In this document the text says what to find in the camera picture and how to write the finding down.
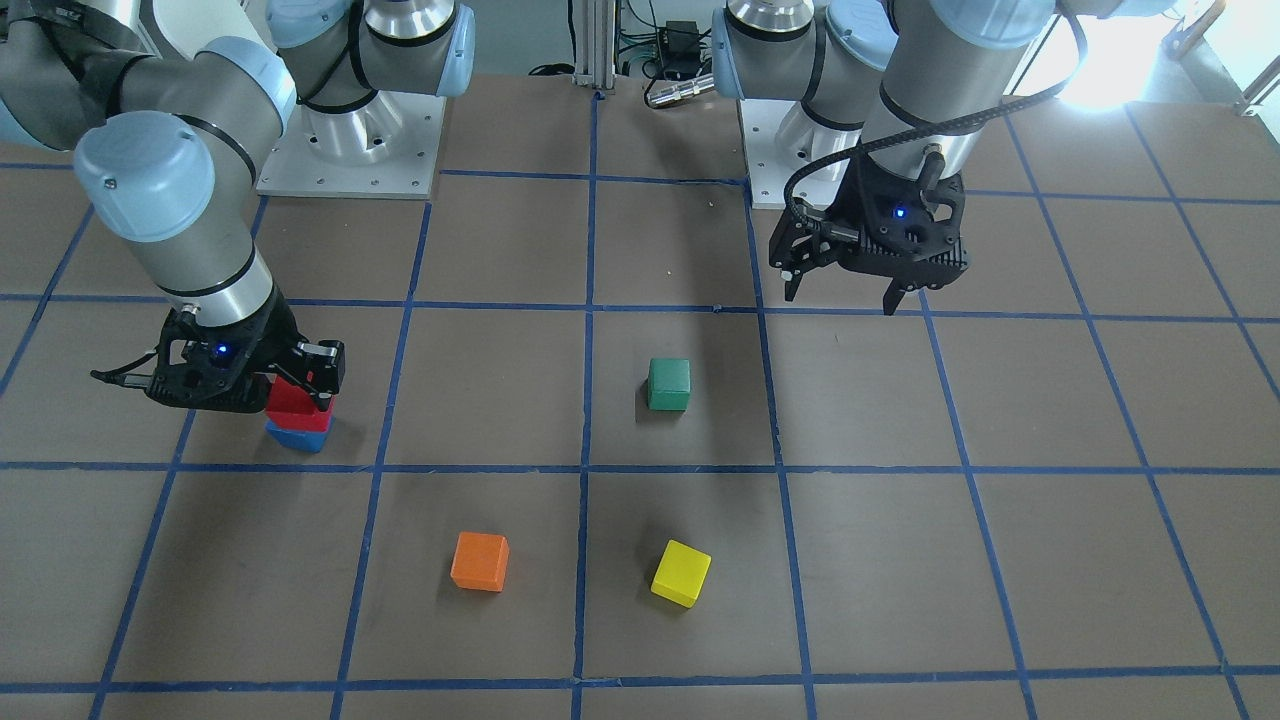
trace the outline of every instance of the green cube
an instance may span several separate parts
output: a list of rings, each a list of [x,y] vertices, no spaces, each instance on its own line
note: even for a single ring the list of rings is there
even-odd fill
[[[654,357],[649,360],[649,410],[689,409],[689,360]]]

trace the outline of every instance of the floor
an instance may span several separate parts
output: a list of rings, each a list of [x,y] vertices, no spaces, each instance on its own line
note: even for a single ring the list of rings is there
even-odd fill
[[[319,455],[92,382],[165,306],[65,158],[0,151],[0,717],[1280,717],[1256,119],[992,123],[973,268],[883,318],[838,269],[782,302],[735,106],[640,87],[480,77],[430,205],[246,205],[349,348]],[[503,593],[453,587],[463,529]]]

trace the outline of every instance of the metal post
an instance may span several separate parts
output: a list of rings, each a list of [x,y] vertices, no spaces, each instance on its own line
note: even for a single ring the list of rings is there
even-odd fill
[[[613,91],[613,58],[617,41],[617,0],[586,0],[581,12],[585,29],[573,69],[576,85]]]
[[[1262,70],[1262,74],[1249,83],[1249,87],[1244,88],[1244,99],[1235,104],[1235,114],[1242,117],[1257,115],[1262,101],[1276,87],[1280,87],[1280,55],[1275,60],[1271,60],[1267,69]]]

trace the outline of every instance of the white mounting plate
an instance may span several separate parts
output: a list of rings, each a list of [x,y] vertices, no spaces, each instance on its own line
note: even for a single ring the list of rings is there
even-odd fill
[[[783,150],[776,142],[778,126],[786,117],[791,100],[742,100],[739,102],[742,120],[742,146],[746,150],[746,169],[751,177],[751,206],[760,210],[781,210],[786,204],[782,187],[787,183],[805,160],[785,158]],[[841,163],[840,174],[845,177],[849,161]],[[840,181],[820,181],[805,178],[796,186],[796,193],[812,205],[826,209],[836,199]]]
[[[372,165],[330,163],[311,150],[302,113],[294,113],[289,131],[259,173],[259,195],[429,200],[444,128],[444,99],[390,95],[404,117],[404,131],[394,140],[390,156]]]

